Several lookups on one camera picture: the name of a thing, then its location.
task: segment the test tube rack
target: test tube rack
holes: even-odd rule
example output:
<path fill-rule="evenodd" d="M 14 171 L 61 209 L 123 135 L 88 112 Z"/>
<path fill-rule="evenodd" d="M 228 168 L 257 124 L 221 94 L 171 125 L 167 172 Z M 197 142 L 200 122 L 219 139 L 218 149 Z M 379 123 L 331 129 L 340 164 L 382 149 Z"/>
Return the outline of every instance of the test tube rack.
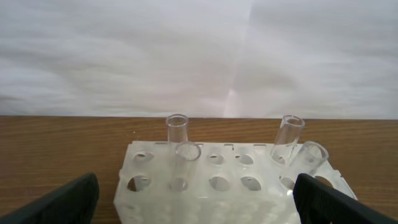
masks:
<path fill-rule="evenodd" d="M 279 180 L 283 166 L 270 158 L 273 144 L 197 144 L 201 156 L 182 192 L 168 186 L 172 164 L 166 159 L 167 142 L 134 141 L 128 146 L 114 198 L 122 224 L 300 223 L 292 191 Z M 329 162 L 314 176 L 357 199 Z"/>

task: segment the clear glass tube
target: clear glass tube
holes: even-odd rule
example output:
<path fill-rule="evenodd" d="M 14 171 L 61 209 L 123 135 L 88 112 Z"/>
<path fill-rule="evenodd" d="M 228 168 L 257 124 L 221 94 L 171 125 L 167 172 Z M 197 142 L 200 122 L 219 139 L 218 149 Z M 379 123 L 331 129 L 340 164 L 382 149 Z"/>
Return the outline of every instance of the clear glass tube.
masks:
<path fill-rule="evenodd" d="M 296 116 L 285 115 L 282 118 L 274 147 L 271 149 L 271 158 L 279 164 L 289 163 L 293 148 L 299 140 L 305 122 Z"/>
<path fill-rule="evenodd" d="M 173 158 L 177 144 L 188 141 L 188 117 L 182 114 L 173 114 L 166 119 L 166 124 L 168 127 L 169 155 Z"/>
<path fill-rule="evenodd" d="M 313 175 L 329 158 L 328 151 L 320 144 L 307 141 L 292 162 L 280 173 L 280 181 L 292 189 L 299 174 Z"/>
<path fill-rule="evenodd" d="M 194 142 L 181 142 L 175 150 L 174 168 L 169 183 L 171 190 L 183 192 L 195 175 L 201 149 Z"/>

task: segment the brown wooden surface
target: brown wooden surface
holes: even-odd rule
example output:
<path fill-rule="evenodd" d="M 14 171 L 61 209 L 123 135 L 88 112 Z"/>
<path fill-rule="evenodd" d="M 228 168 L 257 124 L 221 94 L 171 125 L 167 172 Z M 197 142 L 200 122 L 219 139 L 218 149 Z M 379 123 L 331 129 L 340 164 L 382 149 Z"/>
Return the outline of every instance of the brown wooden surface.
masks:
<path fill-rule="evenodd" d="M 278 119 L 190 119 L 191 141 L 273 142 Z M 164 118 L 0 116 L 0 215 L 86 172 L 98 176 L 93 223 L 119 223 L 113 206 L 127 145 L 165 141 Z M 300 142 L 329 151 L 359 201 L 398 219 L 398 121 L 307 120 Z"/>

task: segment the white paper sheet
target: white paper sheet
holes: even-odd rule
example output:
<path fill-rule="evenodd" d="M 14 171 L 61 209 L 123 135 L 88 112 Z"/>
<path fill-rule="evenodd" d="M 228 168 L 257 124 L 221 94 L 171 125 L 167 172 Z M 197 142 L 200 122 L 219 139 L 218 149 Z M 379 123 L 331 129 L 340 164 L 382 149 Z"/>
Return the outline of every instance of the white paper sheet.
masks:
<path fill-rule="evenodd" d="M 256 0 L 225 116 L 398 118 L 398 2 Z"/>
<path fill-rule="evenodd" d="M 0 1 L 0 114 L 398 119 L 397 11 L 394 0 Z"/>

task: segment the glass test tube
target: glass test tube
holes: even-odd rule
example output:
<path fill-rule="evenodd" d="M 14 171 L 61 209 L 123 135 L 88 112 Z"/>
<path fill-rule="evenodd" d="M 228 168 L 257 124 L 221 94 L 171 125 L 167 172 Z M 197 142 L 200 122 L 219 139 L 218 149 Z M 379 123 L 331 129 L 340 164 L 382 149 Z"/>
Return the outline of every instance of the glass test tube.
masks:
<path fill-rule="evenodd" d="M 271 149 L 272 160 L 282 165 L 289 163 L 290 155 L 299 140 L 304 126 L 305 122 L 296 116 L 283 116 L 274 147 Z"/>
<path fill-rule="evenodd" d="M 188 117 L 182 114 L 173 114 L 166 119 L 166 124 L 168 127 L 169 156 L 173 158 L 177 144 L 188 141 Z"/>
<path fill-rule="evenodd" d="M 280 174 L 280 181 L 292 189 L 299 174 L 313 175 L 329 158 L 328 151 L 320 144 L 307 141 L 298 151 L 292 162 Z"/>
<path fill-rule="evenodd" d="M 171 190 L 183 192 L 195 175 L 201 149 L 194 142 L 181 142 L 175 150 L 174 168 L 169 183 Z"/>

